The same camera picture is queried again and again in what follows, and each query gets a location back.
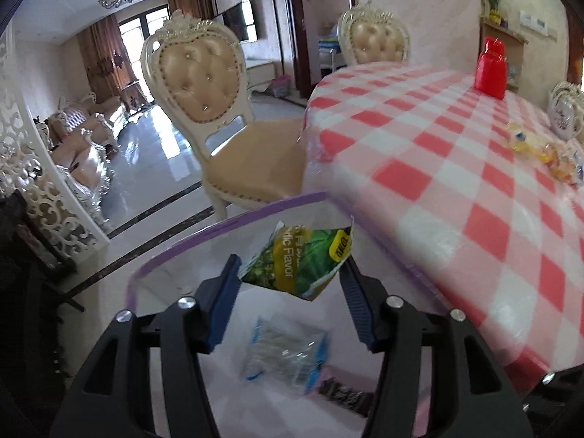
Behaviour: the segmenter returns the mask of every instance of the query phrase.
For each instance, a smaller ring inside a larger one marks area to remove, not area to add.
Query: wall-mounted television
[[[223,23],[233,31],[240,42],[255,42],[258,40],[250,0],[241,0],[237,5],[217,15],[215,21]]]

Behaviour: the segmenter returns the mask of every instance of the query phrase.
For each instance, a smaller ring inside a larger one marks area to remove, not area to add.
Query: blue gripper pad
[[[241,285],[237,275],[240,266],[241,259],[235,254],[230,255],[221,275],[205,280],[195,292],[195,299],[207,323],[205,345],[208,353],[223,341]]]
[[[367,298],[366,285],[363,284],[363,280],[370,279],[361,275],[352,257],[349,257],[341,267],[340,277],[341,287],[351,312],[353,324],[357,330],[357,336],[369,350],[373,350],[377,345],[375,336],[376,318],[372,305]]]

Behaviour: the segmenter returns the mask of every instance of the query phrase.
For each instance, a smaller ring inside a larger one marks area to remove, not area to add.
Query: wooden door frame
[[[306,99],[312,93],[310,80],[310,62],[308,59],[308,42],[304,24],[303,0],[285,0],[288,14],[288,29],[292,43],[292,61],[294,64],[294,79],[296,89]]]

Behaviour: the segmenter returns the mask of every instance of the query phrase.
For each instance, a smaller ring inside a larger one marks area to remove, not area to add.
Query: checkered tablecloth
[[[472,84],[395,63],[331,74],[308,104],[307,178],[326,168],[319,187],[373,220],[526,390],[584,362],[584,189],[507,146],[510,120],[546,131],[542,110]]]

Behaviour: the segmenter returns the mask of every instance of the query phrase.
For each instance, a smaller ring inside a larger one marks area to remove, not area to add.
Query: curtain
[[[115,15],[110,14],[77,35],[89,86],[103,103],[138,80],[126,51]]]
[[[568,17],[568,74],[566,80],[572,84],[582,84],[582,60],[584,59],[584,27],[578,16],[566,7]]]
[[[168,0],[168,9],[170,14],[181,9],[183,14],[189,13],[202,20],[211,20],[214,17],[211,0]]]

